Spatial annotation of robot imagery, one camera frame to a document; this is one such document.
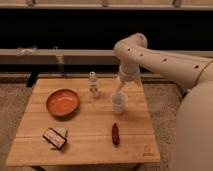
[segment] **floor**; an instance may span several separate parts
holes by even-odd
[[[181,101],[180,93],[175,84],[170,83],[144,83],[156,138],[161,154],[161,163],[158,165],[84,165],[44,167],[47,171],[169,171],[172,140],[176,111]],[[23,83],[0,84],[0,170],[1,171],[31,171],[30,167],[7,167],[5,161],[11,147],[13,138],[27,105],[32,88],[26,88]]]

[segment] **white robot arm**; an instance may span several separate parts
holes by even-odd
[[[120,90],[126,82],[140,84],[139,65],[190,90],[177,114],[171,171],[213,170],[213,60],[147,49],[143,34],[120,40]]]

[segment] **table top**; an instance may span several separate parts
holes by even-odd
[[[122,115],[113,114],[110,96],[116,78],[99,78],[100,96],[92,98],[85,78],[39,79],[34,87],[8,155],[8,166],[72,165],[107,163],[158,163],[160,155],[143,88],[127,83],[128,103]],[[78,113],[59,121],[46,109],[46,100],[56,90],[74,90],[80,98]],[[111,129],[117,123],[120,145],[112,143]],[[48,127],[68,129],[62,151],[50,150],[42,137]]]

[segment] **paper cup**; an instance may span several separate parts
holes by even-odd
[[[111,103],[113,112],[117,115],[122,114],[126,103],[128,101],[128,97],[126,94],[122,92],[116,92],[111,95]]]

